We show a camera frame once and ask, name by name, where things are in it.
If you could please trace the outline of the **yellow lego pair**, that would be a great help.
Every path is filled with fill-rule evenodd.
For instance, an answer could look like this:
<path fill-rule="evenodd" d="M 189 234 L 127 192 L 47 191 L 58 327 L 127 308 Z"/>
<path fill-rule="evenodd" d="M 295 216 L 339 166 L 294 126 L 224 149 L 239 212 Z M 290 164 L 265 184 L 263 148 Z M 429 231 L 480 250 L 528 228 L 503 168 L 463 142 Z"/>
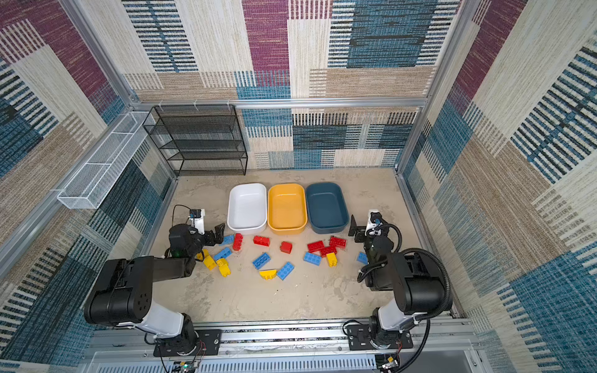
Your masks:
<path fill-rule="evenodd" d="M 216 261 L 216 264 L 218 265 L 218 269 L 220 274 L 224 277 L 227 278 L 228 276 L 231 275 L 231 270 L 229 268 L 229 263 L 227 261 L 227 259 L 225 258 L 220 258 Z"/>

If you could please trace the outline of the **yellow lego sloped bottom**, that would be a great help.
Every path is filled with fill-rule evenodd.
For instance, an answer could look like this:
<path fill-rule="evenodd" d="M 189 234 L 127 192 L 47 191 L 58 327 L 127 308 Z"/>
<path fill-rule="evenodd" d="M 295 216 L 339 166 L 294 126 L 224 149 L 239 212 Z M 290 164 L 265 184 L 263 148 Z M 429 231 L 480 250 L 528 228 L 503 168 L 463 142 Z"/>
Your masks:
<path fill-rule="evenodd" d="M 261 270 L 259 272 L 260 276 L 264 279 L 264 280 L 271 280 L 277 277 L 277 270 Z"/>

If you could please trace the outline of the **red lego tall block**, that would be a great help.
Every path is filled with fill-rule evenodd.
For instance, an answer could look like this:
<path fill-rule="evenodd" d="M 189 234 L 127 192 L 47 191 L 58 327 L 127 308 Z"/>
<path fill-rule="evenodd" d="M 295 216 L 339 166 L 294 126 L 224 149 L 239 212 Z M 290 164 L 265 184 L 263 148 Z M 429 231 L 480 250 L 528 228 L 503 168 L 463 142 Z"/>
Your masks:
<path fill-rule="evenodd" d="M 280 245 L 280 251 L 283 253 L 290 254 L 292 252 L 293 245 L 290 242 L 283 241 Z"/>

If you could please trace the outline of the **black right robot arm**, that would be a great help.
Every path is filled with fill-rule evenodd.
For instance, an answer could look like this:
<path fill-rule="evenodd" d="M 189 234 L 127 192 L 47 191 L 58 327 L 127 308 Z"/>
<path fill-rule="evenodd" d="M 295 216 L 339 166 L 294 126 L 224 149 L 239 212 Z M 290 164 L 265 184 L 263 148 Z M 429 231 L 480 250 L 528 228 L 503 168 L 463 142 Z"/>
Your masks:
<path fill-rule="evenodd" d="M 401 230 L 379 211 L 370 211 L 365 225 L 351 217 L 348 235 L 365 250 L 357 282 L 373 292 L 392 292 L 393 298 L 373 310 L 368 326 L 348 323 L 346 334 L 376 349 L 411 346 L 408 334 L 415 326 L 430 323 L 452 308 L 448 271 L 435 254 L 421 248 L 404 249 Z"/>

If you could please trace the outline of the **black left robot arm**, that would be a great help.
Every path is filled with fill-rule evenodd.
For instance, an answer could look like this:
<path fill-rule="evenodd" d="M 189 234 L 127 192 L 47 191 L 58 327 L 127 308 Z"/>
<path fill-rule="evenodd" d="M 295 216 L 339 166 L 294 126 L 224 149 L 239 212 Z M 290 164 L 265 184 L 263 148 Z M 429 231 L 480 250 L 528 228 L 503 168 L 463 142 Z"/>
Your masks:
<path fill-rule="evenodd" d="M 169 230 L 164 258 L 106 261 L 84 306 L 87 323 L 138 329 L 152 337 L 155 357 L 216 356 L 222 331 L 196 330 L 189 315 L 161 306 L 152 291 L 156 282 L 188 278 L 198 261 L 206 264 L 205 247 L 221 244 L 224 233 L 225 224 L 204 233 L 178 224 Z"/>

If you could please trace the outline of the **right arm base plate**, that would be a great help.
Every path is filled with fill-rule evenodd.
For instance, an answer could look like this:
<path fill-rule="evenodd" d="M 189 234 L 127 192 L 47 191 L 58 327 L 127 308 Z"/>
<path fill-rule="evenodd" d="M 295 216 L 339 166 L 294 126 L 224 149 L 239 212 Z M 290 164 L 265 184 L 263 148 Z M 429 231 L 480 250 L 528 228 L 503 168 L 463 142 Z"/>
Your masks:
<path fill-rule="evenodd" d="M 349 320 L 342 326 L 350 351 L 412 349 L 414 343 L 407 333 L 380 329 L 373 332 L 370 325 Z"/>

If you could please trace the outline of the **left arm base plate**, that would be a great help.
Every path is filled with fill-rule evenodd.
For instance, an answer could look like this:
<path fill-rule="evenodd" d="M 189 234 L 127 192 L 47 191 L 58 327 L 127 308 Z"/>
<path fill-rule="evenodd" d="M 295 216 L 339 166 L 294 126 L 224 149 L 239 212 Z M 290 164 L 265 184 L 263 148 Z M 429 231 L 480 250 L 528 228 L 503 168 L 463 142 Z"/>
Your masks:
<path fill-rule="evenodd" d="M 221 329 L 195 330 L 189 337 L 171 337 L 155 340 L 154 357 L 201 357 L 219 353 Z"/>

